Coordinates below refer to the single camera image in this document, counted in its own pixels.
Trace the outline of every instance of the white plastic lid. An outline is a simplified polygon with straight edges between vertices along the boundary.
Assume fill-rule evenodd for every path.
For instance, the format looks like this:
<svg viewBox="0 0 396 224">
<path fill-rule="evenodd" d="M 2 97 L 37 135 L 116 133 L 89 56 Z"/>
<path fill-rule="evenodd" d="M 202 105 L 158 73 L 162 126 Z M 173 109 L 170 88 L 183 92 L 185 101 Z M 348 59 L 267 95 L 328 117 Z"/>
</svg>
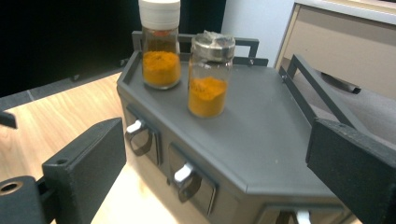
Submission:
<svg viewBox="0 0 396 224">
<path fill-rule="evenodd" d="M 139 0 L 142 25 L 151 30 L 172 30 L 180 21 L 180 0 Z"/>
</svg>

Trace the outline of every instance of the wooden table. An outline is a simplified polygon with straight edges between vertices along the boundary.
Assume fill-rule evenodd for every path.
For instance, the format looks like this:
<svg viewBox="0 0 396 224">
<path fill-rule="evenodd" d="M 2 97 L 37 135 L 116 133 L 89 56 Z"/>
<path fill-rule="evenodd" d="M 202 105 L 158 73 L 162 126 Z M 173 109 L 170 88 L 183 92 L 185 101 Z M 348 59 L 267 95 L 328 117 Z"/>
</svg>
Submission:
<svg viewBox="0 0 396 224">
<path fill-rule="evenodd" d="M 93 124 L 123 118 L 119 76 L 9 109 L 18 129 L 0 126 L 0 181 L 21 175 L 40 178 L 41 164 Z M 180 203 L 171 188 L 163 187 L 165 177 L 148 158 L 135 157 L 128 147 L 126 151 L 127 163 L 92 223 L 207 223 L 192 204 Z"/>
</svg>

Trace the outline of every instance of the hole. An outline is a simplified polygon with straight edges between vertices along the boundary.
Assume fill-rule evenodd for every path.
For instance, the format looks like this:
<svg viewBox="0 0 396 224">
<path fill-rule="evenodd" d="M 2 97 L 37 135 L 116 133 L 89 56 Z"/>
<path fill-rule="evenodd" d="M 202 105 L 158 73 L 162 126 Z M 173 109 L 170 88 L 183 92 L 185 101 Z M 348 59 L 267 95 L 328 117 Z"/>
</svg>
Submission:
<svg viewBox="0 0 396 224">
<path fill-rule="evenodd" d="M 56 164 L 58 164 L 58 165 L 62 165 L 62 164 L 65 164 L 65 163 L 67 163 L 66 159 L 61 159 L 61 160 L 56 161 Z"/>
<path fill-rule="evenodd" d="M 0 196 L 13 193 L 22 187 L 23 183 L 21 181 L 14 181 L 6 183 L 0 188 Z"/>
</svg>

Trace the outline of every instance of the turmeric powder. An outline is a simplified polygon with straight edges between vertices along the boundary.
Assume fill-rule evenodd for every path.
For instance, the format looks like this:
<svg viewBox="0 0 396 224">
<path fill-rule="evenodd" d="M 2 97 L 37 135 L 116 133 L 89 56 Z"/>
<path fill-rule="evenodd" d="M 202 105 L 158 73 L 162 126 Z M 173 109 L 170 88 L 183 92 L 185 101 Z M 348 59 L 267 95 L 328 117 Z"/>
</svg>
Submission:
<svg viewBox="0 0 396 224">
<path fill-rule="evenodd" d="M 149 51 L 143 55 L 143 78 L 154 88 L 167 89 L 180 79 L 180 59 L 167 51 Z"/>
<path fill-rule="evenodd" d="M 192 114 L 210 118 L 224 109 L 227 82 L 213 77 L 191 78 L 189 110 Z"/>
</svg>

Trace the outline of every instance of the spice jar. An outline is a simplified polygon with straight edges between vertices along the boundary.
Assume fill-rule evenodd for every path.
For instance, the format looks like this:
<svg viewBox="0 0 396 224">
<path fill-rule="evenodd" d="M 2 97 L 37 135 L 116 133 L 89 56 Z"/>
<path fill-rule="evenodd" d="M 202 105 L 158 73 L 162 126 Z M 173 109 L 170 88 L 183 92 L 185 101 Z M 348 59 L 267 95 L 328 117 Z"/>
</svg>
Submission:
<svg viewBox="0 0 396 224">
<path fill-rule="evenodd" d="M 166 90 L 180 80 L 180 0 L 139 0 L 143 26 L 143 80 L 152 88 Z"/>
<path fill-rule="evenodd" d="M 205 31 L 192 39 L 188 101 L 192 114 L 211 118 L 224 110 L 234 49 L 235 40 L 227 35 Z"/>
</svg>

